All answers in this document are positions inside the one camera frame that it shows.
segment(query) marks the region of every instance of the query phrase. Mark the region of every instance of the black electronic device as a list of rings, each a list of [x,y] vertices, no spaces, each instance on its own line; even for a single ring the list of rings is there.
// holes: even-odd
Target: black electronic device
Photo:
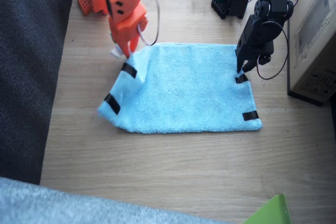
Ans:
[[[221,18],[226,15],[243,18],[249,0],[212,0],[212,7]],[[237,44],[237,72],[264,65],[274,53],[273,40],[283,31],[294,10],[291,0],[258,0]]]

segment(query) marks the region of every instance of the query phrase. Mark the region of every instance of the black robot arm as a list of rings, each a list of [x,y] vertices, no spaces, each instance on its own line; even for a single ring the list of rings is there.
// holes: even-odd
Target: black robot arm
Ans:
[[[293,13],[293,2],[290,0],[258,0],[254,15],[250,15],[243,33],[238,41],[237,72],[252,70],[257,60],[264,65],[271,60],[274,52],[273,40],[279,36]]]

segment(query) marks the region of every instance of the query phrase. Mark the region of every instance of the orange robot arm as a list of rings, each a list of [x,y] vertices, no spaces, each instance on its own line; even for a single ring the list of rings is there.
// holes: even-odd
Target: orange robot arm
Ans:
[[[138,26],[142,31],[147,26],[146,10],[140,0],[106,0],[106,4],[112,39],[129,58],[138,45]]]

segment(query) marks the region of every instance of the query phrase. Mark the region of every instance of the cardboard box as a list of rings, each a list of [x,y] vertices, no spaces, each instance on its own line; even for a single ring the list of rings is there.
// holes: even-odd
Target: cardboard box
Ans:
[[[336,0],[299,0],[288,26],[288,94],[322,105],[336,93]]]

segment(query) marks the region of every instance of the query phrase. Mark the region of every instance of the wooden table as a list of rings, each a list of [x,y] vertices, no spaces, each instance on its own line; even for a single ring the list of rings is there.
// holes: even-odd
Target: wooden table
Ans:
[[[156,30],[156,7],[143,0]],[[160,0],[159,42],[236,44],[243,20],[221,20],[211,0]],[[252,13],[254,3],[247,13]],[[47,140],[41,184],[217,220],[244,222],[274,195],[286,193],[293,223],[334,223],[336,146],[329,105],[287,96],[286,68],[251,81],[259,132],[131,134],[99,118],[97,107],[124,59],[109,55],[107,18],[84,17],[73,0]],[[270,76],[286,55],[275,41]]]

